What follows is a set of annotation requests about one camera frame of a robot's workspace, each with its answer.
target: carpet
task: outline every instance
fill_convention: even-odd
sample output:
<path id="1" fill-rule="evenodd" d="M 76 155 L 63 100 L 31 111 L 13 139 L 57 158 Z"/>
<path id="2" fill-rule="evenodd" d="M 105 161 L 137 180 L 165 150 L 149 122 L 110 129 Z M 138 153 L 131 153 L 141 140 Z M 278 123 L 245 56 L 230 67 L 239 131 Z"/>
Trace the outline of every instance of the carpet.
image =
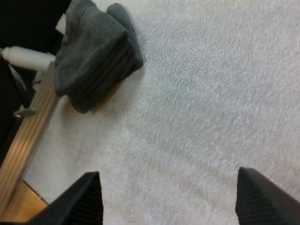
<path id="1" fill-rule="evenodd" d="M 50 203 L 99 171 L 105 225 L 237 225 L 240 166 L 300 200 L 298 1 L 119 3 L 143 68 L 95 113 L 62 98 L 25 181 Z"/>

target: black object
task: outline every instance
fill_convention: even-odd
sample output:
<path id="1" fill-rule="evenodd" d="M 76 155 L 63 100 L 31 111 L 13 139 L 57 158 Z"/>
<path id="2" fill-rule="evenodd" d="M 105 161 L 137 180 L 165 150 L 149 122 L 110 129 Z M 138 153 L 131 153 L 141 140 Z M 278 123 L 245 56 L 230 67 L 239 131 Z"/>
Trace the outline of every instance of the black object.
<path id="1" fill-rule="evenodd" d="M 98 172 L 87 172 L 46 209 L 24 225 L 102 225 L 103 204 Z"/>
<path id="2" fill-rule="evenodd" d="M 40 52 L 56 53 L 62 35 L 55 30 L 70 0 L 0 0 L 0 48 L 20 46 Z M 35 72 L 14 67 L 29 91 Z M 7 63 L 0 59 L 0 165 L 21 124 L 13 118 L 21 99 Z"/>
<path id="3" fill-rule="evenodd" d="M 235 208 L 240 225 L 299 225 L 300 202 L 251 168 L 240 168 Z"/>

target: dark gray towel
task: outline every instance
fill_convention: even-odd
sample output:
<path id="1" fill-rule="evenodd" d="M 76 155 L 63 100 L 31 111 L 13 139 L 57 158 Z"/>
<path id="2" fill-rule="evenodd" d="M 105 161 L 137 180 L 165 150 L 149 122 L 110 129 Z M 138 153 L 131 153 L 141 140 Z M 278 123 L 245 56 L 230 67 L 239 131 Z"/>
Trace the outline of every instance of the dark gray towel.
<path id="1" fill-rule="evenodd" d="M 107 14 L 90 0 L 72 0 L 58 52 L 55 91 L 86 113 L 114 87 L 143 66 L 135 30 L 120 4 Z"/>

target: gray towel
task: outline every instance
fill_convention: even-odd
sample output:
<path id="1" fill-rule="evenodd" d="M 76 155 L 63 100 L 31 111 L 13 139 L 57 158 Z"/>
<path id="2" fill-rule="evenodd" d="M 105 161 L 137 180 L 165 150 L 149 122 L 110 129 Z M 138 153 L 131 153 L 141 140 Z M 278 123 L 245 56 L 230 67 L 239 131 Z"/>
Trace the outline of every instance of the gray towel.
<path id="1" fill-rule="evenodd" d="M 70 93 L 95 71 L 127 33 L 90 0 L 72 0 L 66 12 L 66 34 L 56 56 L 55 91 Z"/>
<path id="2" fill-rule="evenodd" d="M 73 0 L 66 12 L 66 34 L 56 57 L 55 91 L 59 96 L 67 94 L 81 113 L 143 65 L 124 7 L 113 4 L 107 12 L 90 0 Z"/>
<path id="3" fill-rule="evenodd" d="M 126 29 L 129 39 L 121 40 L 94 73 L 68 94 L 72 106 L 81 113 L 90 110 L 116 83 L 143 65 L 135 30 L 124 7 L 115 3 L 108 7 L 107 13 Z"/>

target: white bottle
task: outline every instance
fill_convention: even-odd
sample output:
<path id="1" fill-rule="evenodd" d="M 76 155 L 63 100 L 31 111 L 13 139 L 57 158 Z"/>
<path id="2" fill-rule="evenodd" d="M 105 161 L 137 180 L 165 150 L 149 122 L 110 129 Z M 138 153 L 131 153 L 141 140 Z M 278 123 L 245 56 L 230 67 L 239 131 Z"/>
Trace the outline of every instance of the white bottle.
<path id="1" fill-rule="evenodd" d="M 55 61 L 54 55 L 18 46 L 1 49 L 0 54 L 11 65 L 36 71 L 46 71 L 49 63 Z"/>

